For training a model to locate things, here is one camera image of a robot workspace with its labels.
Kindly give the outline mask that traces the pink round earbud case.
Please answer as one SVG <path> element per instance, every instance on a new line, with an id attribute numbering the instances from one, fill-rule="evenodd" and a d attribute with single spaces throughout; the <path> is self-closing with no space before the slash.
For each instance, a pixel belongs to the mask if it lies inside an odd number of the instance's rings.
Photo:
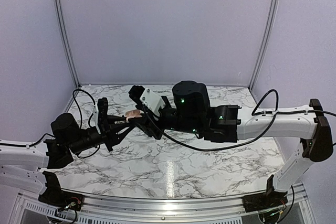
<path id="1" fill-rule="evenodd" d="M 141 111 L 138 109 L 127 111 L 124 116 L 127 122 L 129 122 L 130 119 L 142 117 Z"/>

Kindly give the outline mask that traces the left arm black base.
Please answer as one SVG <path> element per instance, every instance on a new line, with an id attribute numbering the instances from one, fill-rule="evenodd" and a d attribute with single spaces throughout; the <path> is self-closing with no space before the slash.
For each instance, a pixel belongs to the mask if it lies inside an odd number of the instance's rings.
<path id="1" fill-rule="evenodd" d="M 71 210 L 80 211 L 83 204 L 83 195 L 64 191 L 56 174 L 44 171 L 43 178 L 46 180 L 44 185 L 46 189 L 39 194 L 38 201 L 59 207 L 65 210 L 68 207 Z"/>

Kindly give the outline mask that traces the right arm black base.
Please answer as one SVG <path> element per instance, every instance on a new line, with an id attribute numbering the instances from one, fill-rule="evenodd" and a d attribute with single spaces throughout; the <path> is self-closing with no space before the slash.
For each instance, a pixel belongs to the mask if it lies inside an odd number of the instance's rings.
<path id="1" fill-rule="evenodd" d="M 272 207 L 277 207 L 282 204 L 281 201 L 284 201 L 285 203 L 288 202 L 286 196 L 287 192 L 275 191 L 273 182 L 274 175 L 271 175 L 267 179 L 265 192 L 245 195 L 242 197 L 243 206 L 246 212 L 260 211 Z"/>

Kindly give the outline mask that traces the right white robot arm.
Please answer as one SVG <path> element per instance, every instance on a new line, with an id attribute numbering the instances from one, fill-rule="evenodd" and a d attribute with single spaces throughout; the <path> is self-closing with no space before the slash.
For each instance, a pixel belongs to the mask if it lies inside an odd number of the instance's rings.
<path id="1" fill-rule="evenodd" d="M 166 130 L 194 134 L 213 143 L 237 148 L 262 137 L 295 137 L 297 149 L 267 181 L 260 203 L 271 207 L 281 194 L 314 163 L 323 162 L 333 153 L 333 140 L 327 113 L 319 100 L 296 108 L 275 106 L 261 109 L 238 105 L 211 106 L 207 87 L 195 81 L 181 81 L 172 88 L 173 103 L 143 86 L 133 86 L 129 97 L 144 113 L 141 127 L 148 136 L 160 139 Z"/>

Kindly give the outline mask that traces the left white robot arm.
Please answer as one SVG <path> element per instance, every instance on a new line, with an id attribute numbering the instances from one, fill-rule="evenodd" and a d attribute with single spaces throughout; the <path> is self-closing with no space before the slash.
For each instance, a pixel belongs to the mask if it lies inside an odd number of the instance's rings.
<path id="1" fill-rule="evenodd" d="M 66 193 L 59 189 L 57 176 L 39 169 L 62 169 L 75 155 L 101 144 L 112 151 L 135 127 L 123 116 L 107 115 L 100 123 L 81 129 L 72 114 L 63 113 L 51 123 L 49 138 L 28 144 L 1 142 L 1 184 L 39 195 L 45 192 L 54 205 L 63 205 Z"/>

